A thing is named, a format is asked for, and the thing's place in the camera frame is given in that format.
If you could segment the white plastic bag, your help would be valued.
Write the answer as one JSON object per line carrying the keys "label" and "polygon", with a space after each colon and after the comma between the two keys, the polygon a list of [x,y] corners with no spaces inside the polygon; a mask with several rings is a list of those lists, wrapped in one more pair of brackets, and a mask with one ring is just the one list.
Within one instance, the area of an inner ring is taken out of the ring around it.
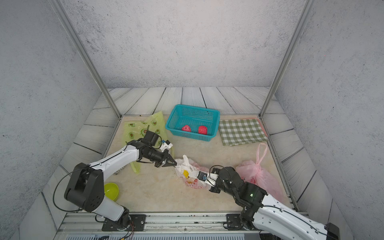
{"label": "white plastic bag", "polygon": [[176,159],[175,161],[177,162],[177,165],[175,166],[176,175],[183,180],[187,187],[206,190],[211,188],[210,184],[201,182],[197,179],[199,171],[208,173],[208,168],[198,165],[186,155],[183,155],[181,159]]}

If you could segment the red apple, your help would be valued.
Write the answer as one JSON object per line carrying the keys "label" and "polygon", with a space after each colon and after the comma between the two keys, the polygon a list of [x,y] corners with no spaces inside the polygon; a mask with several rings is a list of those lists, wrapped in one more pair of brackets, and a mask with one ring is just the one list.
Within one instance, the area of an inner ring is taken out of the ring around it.
{"label": "red apple", "polygon": [[199,126],[198,134],[207,135],[208,134],[208,128],[206,126]]}
{"label": "red apple", "polygon": [[184,132],[191,132],[192,129],[191,129],[191,127],[189,125],[185,125],[185,126],[182,127],[182,131],[184,131]]}

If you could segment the yellow-green avocado plastic bag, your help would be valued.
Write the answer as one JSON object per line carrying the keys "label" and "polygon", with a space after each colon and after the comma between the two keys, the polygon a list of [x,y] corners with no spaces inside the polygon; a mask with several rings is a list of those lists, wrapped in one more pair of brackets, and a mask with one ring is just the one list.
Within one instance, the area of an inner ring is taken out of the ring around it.
{"label": "yellow-green avocado plastic bag", "polygon": [[[141,164],[154,164],[155,166],[155,163],[149,160],[149,151],[161,152],[159,148],[162,140],[169,140],[162,112],[153,114],[145,120],[129,120],[123,123],[123,148],[135,147],[138,150],[138,159],[129,163],[135,173],[140,171]],[[173,153],[170,154],[167,150],[164,153],[167,158],[174,159]]]}

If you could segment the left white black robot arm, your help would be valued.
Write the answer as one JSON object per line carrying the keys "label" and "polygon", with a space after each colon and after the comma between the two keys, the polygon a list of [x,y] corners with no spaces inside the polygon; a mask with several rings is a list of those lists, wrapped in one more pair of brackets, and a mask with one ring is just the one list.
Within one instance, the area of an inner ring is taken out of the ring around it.
{"label": "left white black robot arm", "polygon": [[65,200],[89,213],[95,213],[123,227],[131,223],[129,210],[105,196],[105,181],[115,172],[133,162],[147,159],[156,168],[175,167],[170,153],[172,143],[160,141],[159,135],[147,131],[143,138],[128,142],[125,147],[91,164],[80,163],[71,172],[64,193]]}

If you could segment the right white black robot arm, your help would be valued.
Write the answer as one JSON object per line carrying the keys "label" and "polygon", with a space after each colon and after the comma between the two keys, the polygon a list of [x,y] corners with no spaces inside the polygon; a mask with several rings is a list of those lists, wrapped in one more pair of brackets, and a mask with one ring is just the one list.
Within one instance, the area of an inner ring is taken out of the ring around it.
{"label": "right white black robot arm", "polygon": [[241,228],[271,233],[282,240],[339,240],[340,230],[332,224],[321,224],[290,209],[255,184],[245,182],[232,167],[214,165],[206,182],[210,192],[225,192],[242,207]]}

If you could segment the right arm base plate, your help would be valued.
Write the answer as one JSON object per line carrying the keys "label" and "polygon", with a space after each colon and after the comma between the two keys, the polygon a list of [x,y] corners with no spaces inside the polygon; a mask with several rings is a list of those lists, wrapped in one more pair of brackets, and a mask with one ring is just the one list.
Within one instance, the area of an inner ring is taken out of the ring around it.
{"label": "right arm base plate", "polygon": [[226,214],[223,227],[228,231],[248,230],[247,221],[241,214]]}

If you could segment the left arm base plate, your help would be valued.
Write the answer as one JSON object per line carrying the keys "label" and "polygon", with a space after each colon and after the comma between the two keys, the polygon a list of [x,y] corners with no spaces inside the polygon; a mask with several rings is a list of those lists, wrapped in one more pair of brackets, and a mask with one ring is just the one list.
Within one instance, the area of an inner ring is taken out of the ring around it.
{"label": "left arm base plate", "polygon": [[129,214],[123,216],[122,220],[114,222],[109,219],[105,219],[102,231],[103,232],[126,232],[134,230],[134,232],[143,232],[145,228],[147,215],[145,214]]}

